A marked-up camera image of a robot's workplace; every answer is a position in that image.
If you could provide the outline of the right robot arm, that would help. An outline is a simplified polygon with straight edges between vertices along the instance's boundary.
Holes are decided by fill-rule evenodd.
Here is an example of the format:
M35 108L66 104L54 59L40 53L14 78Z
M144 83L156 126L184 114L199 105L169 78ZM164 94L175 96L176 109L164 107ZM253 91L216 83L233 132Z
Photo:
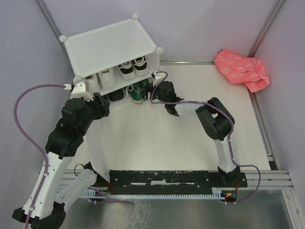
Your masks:
M146 83L142 90L143 99L154 104L164 104L165 110L173 116L190 115L197 117L206 132L214 140L219 159L219 182L229 187L240 173L240 167L234 162L231 134L235 120L216 97L207 102L185 101L175 93L173 83L164 81L154 86Z

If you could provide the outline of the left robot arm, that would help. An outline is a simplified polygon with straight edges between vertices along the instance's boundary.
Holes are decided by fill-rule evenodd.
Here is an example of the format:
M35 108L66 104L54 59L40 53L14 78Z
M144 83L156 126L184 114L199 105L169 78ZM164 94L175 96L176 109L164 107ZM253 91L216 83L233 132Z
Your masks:
M12 218L33 229L58 229L66 213L83 191L91 185L101 186L110 181L108 168L98 169L89 162L80 177L61 193L58 187L62 176L84 136L95 120L110 114L110 103L99 93L85 101L83 98L69 99L61 110L61 119L50 133L45 146L44 163L37 183L27 203L14 210Z

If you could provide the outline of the white leather sneaker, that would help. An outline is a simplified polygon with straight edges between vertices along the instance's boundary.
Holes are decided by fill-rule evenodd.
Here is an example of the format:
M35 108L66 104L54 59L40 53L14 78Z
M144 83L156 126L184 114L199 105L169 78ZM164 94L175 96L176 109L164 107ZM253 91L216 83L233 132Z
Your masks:
M104 90L109 91L116 87L116 80L113 73L113 68L98 72L98 76L101 81L101 86Z
M100 91L99 83L96 74L85 77L85 81L88 84L89 93L94 94Z

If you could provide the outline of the green canvas sneaker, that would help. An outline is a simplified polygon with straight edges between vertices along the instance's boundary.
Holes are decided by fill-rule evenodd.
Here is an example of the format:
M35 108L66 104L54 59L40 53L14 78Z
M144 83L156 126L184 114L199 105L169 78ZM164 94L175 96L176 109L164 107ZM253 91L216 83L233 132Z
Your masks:
M143 96L141 94L141 90L138 85L132 84L126 87L126 94L127 96L134 102L134 103L141 103L143 100Z
M150 82L149 82L148 79L145 79L145 80L142 81L142 84L143 84L144 87L146 87L147 85L150 84Z

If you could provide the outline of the white plastic shoe cabinet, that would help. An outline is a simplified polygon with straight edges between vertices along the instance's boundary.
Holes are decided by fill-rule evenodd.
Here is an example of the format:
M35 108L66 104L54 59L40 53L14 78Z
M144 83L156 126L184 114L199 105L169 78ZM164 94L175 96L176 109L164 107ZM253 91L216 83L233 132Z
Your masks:
M60 42L65 46L74 71L74 84L78 81L85 81L87 76L96 74L100 87L98 93L103 96L149 78L153 71L160 67L160 55L163 53L163 48L155 45L138 18L137 14L133 14L132 18L124 21L71 37L64 35L59 37ZM135 75L130 80L122 79L118 65L128 61L132 62L143 56L148 63L148 74ZM98 72L109 68L113 68L116 87L107 91L101 86Z

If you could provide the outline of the black slip-on shoe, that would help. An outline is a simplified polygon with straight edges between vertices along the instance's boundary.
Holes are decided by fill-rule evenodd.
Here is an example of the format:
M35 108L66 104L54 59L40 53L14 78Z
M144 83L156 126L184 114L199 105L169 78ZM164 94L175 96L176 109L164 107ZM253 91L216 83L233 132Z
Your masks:
M124 92L122 89L113 91L108 94L108 99L111 102L119 101L122 100L123 98L124 98Z

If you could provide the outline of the black white canvas sneaker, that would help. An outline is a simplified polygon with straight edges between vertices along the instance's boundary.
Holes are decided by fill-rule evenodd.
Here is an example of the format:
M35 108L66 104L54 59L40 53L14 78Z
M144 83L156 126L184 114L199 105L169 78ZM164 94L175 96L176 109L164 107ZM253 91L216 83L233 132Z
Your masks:
M130 80L135 77L135 71L131 61L119 64L118 69L124 80Z

